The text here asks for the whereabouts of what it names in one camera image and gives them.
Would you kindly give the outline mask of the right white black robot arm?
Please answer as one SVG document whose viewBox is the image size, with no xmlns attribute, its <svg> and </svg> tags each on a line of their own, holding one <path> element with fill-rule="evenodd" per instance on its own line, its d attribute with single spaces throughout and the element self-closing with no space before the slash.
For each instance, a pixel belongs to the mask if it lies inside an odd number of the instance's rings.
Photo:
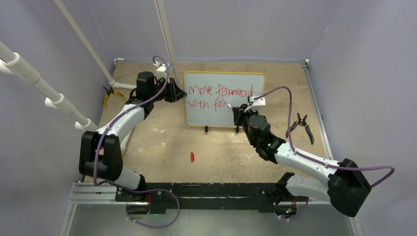
<svg viewBox="0 0 417 236">
<path fill-rule="evenodd" d="M 350 159 L 342 162 L 296 152 L 290 143 L 275 136 L 265 116 L 246 104 L 232 107 L 234 124 L 243 128 L 249 143 L 265 161 L 294 168 L 307 176 L 285 173 L 276 184 L 276 201 L 307 197 L 330 203 L 337 211 L 355 217 L 372 190 Z"/>
</svg>

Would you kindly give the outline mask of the yellow framed whiteboard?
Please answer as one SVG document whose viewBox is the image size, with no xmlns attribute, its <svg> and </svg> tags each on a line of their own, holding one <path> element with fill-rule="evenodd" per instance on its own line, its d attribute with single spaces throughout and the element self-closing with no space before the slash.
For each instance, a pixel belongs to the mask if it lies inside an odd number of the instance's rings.
<svg viewBox="0 0 417 236">
<path fill-rule="evenodd" d="M 262 73 L 187 71 L 183 75 L 185 120 L 196 127 L 234 127 L 233 107 L 248 103 L 248 97 L 264 93 Z"/>
</svg>

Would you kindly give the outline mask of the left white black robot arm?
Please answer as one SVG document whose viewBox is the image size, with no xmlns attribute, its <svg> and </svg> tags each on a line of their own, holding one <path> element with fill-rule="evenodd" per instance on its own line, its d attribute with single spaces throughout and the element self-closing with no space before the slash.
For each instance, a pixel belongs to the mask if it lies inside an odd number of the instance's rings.
<svg viewBox="0 0 417 236">
<path fill-rule="evenodd" d="M 86 131 L 82 135 L 80 174 L 127 188 L 128 196 L 134 201 L 144 199 L 147 194 L 145 178 L 124 166 L 121 143 L 136 125 L 149 116 L 155 102 L 164 100 L 173 103 L 186 96 L 174 78 L 158 79 L 149 71 L 138 73 L 136 87 L 117 116 L 98 130 Z"/>
</svg>

